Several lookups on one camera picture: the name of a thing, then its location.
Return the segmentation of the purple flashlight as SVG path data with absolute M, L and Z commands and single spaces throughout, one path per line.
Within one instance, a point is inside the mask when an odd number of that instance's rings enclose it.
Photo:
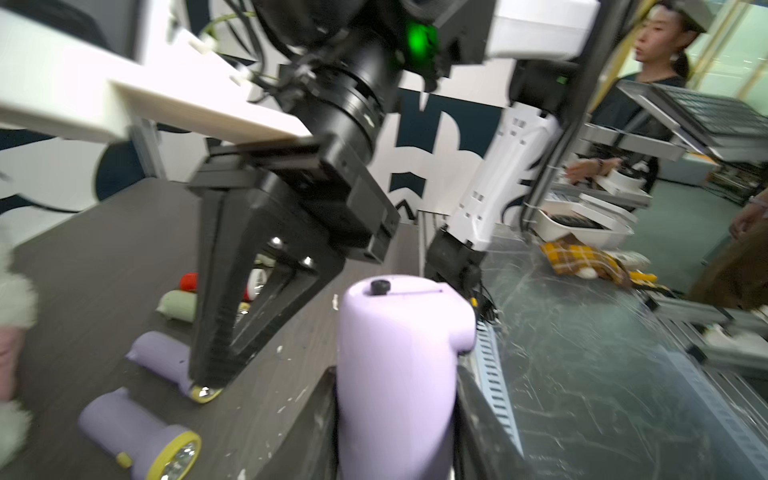
M 80 413 L 78 427 L 133 479 L 183 479 L 202 449 L 197 433 L 165 423 L 133 401 L 125 387 L 91 401 Z
M 215 400 L 222 389 L 201 386 L 189 377 L 190 347 L 158 331 L 139 336 L 125 357 L 178 387 L 180 393 L 198 404 Z

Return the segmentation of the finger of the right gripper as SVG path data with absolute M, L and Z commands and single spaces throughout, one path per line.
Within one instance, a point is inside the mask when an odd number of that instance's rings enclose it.
M 228 386 L 343 269 L 328 231 L 280 179 L 202 195 L 189 376 Z

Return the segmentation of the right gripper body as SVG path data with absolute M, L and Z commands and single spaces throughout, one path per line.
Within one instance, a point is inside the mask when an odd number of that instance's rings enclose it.
M 344 140 L 316 135 L 209 150 L 188 186 L 249 188 L 256 175 L 276 175 L 294 192 L 302 209 L 330 234 L 344 256 L 369 263 L 385 260 L 400 216 L 367 167 Z

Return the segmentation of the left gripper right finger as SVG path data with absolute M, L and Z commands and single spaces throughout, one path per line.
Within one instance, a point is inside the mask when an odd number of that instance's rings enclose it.
M 471 373 L 457 368 L 454 408 L 456 479 L 524 480 L 534 471 L 491 409 Z

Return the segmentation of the green flashlight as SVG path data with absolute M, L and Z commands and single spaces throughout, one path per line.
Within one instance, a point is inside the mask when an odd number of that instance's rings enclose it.
M 196 317 L 197 295 L 181 290 L 164 294 L 155 311 L 167 319 L 192 323 Z

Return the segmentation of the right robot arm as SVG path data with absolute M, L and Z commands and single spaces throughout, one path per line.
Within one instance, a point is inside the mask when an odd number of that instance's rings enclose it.
M 397 143 L 431 149 L 442 116 L 459 146 L 488 154 L 504 114 L 430 97 L 424 109 L 397 86 L 404 72 L 427 92 L 456 65 L 489 53 L 492 1 L 259 1 L 257 18 L 289 65 L 272 88 L 305 139 L 214 149 L 192 189 L 201 197 L 198 306 L 189 374 L 229 385 L 348 259 L 379 263 L 399 208 L 368 171 L 385 118 Z

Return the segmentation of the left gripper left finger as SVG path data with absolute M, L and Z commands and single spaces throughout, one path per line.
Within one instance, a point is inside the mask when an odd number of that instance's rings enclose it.
M 257 480 L 332 480 L 339 474 L 336 368 L 321 375 L 280 447 Z

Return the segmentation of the purple flashlight sideways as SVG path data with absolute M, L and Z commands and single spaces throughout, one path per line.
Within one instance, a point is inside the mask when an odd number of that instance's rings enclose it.
M 470 303 L 418 276 L 362 280 L 343 294 L 337 339 L 343 479 L 446 479 L 457 366 L 476 341 Z

